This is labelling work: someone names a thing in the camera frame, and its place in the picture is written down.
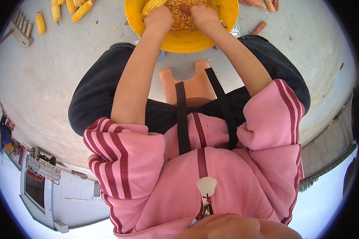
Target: sky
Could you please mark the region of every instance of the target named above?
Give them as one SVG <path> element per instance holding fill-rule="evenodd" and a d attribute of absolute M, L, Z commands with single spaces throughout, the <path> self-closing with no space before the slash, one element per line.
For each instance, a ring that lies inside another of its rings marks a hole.
<path fill-rule="evenodd" d="M 303 239 L 315 239 L 331 220 L 342 200 L 343 179 L 348 165 L 353 160 L 357 149 L 340 165 L 322 175 L 314 185 L 298 194 L 297 203 L 292 213 L 289 227 L 299 232 Z M 55 232 L 34 221 L 21 201 L 21 172 L 7 155 L 0 155 L 0 189 L 21 227 L 30 238 L 115 238 L 113 225 L 109 219 L 86 227 L 69 230 L 68 233 Z"/>

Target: concrete floor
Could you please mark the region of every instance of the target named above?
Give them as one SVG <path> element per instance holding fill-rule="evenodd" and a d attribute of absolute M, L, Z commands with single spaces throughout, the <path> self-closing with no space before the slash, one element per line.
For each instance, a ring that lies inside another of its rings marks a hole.
<path fill-rule="evenodd" d="M 275 13 L 242 4 L 239 7 L 241 35 L 267 21 L 268 26 L 260 35 L 281 50 L 306 81 L 312 101 L 300 124 L 300 143 L 305 145 L 338 113 L 356 79 L 354 59 L 344 33 L 322 0 L 282 0 Z M 91 153 L 71 129 L 67 111 L 77 84 L 100 55 L 115 42 L 138 39 L 125 25 L 124 1 L 97 1 L 77 23 L 71 22 L 64 4 L 60 26 L 53 21 L 48 1 L 26 0 L 21 9 L 34 24 L 33 44 L 24 49 L 9 36 L 0 45 L 0 101 L 16 124 L 13 137 L 29 147 L 40 146 L 59 161 L 75 167 L 72 169 L 87 168 L 86 159 Z M 42 36 L 35 25 L 38 11 L 47 28 Z M 195 74 L 194 62 L 207 58 L 219 73 L 226 93 L 243 86 L 220 50 L 167 53 L 156 65 L 149 97 L 165 101 L 158 77 L 161 69 L 171 67 L 174 78 L 188 79 Z"/>

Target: hand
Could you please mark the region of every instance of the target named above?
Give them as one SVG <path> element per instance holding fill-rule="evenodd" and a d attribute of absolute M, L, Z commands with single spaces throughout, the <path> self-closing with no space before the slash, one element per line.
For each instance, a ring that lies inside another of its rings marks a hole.
<path fill-rule="evenodd" d="M 173 17 L 169 9 L 165 6 L 153 8 L 144 18 L 146 28 L 152 28 L 164 35 L 168 33 L 173 25 Z"/>
<path fill-rule="evenodd" d="M 197 6 L 190 6 L 194 25 L 202 32 L 207 29 L 220 25 L 218 13 L 211 7 L 206 7 L 200 1 Z"/>

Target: yellow bowl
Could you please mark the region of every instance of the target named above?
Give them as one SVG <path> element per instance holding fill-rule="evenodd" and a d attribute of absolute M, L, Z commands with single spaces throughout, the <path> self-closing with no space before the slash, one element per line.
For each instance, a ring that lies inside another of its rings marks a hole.
<path fill-rule="evenodd" d="M 223 20 L 230 31 L 238 17 L 238 0 L 212 0 L 211 6 L 218 12 L 219 19 Z M 145 30 L 142 21 L 142 9 L 145 0 L 125 0 L 125 14 L 129 25 L 139 37 Z M 176 53 L 193 53 L 214 46 L 211 41 L 197 28 L 185 30 L 170 30 L 161 45 L 162 50 Z"/>

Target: pink hoodie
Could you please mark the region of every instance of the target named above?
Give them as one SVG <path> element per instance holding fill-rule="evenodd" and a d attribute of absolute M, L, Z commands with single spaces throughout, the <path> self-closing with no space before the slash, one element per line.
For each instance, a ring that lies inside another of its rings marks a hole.
<path fill-rule="evenodd" d="M 186 230 L 202 208 L 197 182 L 204 176 L 217 180 L 214 214 L 287 225 L 297 198 L 304 107 L 283 80 L 275 79 L 249 100 L 243 114 L 246 122 L 231 151 L 226 122 L 201 113 L 187 116 L 192 151 L 183 155 L 177 125 L 164 135 L 105 117 L 88 127 L 84 142 L 95 153 L 88 165 L 110 206 L 114 234 L 172 238 Z"/>

